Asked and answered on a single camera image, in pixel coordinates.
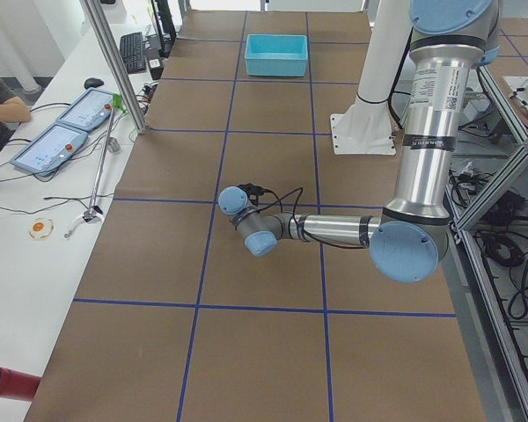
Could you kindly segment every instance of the tablet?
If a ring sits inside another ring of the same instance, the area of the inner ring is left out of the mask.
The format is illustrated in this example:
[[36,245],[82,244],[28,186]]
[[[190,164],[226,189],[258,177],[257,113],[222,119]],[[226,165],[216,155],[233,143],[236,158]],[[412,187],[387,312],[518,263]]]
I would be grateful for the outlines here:
[[112,92],[88,88],[56,121],[91,132],[109,117],[113,99]]
[[10,163],[19,169],[47,176],[70,159],[88,139],[88,133],[56,122],[16,154]]

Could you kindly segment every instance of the teal bin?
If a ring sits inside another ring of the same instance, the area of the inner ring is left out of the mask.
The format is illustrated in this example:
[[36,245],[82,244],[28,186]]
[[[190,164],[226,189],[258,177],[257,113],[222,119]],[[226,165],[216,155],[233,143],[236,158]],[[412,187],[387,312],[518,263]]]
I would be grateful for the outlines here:
[[305,35],[250,34],[246,73],[251,76],[303,76],[307,68]]

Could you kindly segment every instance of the blue joint cap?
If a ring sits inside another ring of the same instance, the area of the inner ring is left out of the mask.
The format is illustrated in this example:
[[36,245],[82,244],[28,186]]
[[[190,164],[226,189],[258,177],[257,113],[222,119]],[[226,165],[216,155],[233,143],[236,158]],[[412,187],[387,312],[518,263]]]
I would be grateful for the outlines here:
[[481,60],[479,60],[479,63],[477,63],[477,65],[485,66],[486,64],[494,62],[499,56],[500,49],[501,48],[499,46],[496,46],[495,48],[491,48],[490,50],[486,51],[483,57],[481,57]]
[[472,24],[493,0],[411,0],[409,17],[414,29],[427,35],[444,35]]
[[381,273],[404,283],[427,278],[438,265],[434,240],[410,222],[381,224],[371,237],[370,256]]
[[245,239],[246,248],[256,257],[259,258],[272,251],[278,241],[271,231],[257,231]]
[[219,193],[217,200],[219,207],[224,214],[235,215],[241,212],[248,205],[246,192],[236,186],[229,186]]

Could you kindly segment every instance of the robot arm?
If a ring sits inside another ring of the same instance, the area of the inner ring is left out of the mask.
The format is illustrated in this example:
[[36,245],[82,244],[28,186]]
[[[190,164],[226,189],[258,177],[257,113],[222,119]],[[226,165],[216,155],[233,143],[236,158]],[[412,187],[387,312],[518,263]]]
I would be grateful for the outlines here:
[[242,190],[227,188],[219,205],[251,253],[264,255],[283,238],[362,246],[370,249],[378,270],[394,280],[428,277],[447,251],[444,189],[467,76],[470,68],[497,56],[501,8],[501,0],[411,0],[410,57],[416,71],[395,193],[381,219],[264,217]]

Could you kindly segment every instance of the person's arm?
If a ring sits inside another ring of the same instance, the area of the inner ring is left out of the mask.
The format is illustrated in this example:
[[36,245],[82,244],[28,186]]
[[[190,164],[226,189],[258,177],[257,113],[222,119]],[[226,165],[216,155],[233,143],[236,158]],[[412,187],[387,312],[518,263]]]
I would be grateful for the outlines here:
[[0,121],[4,123],[13,123],[29,120],[29,110],[20,97],[7,99],[0,104]]

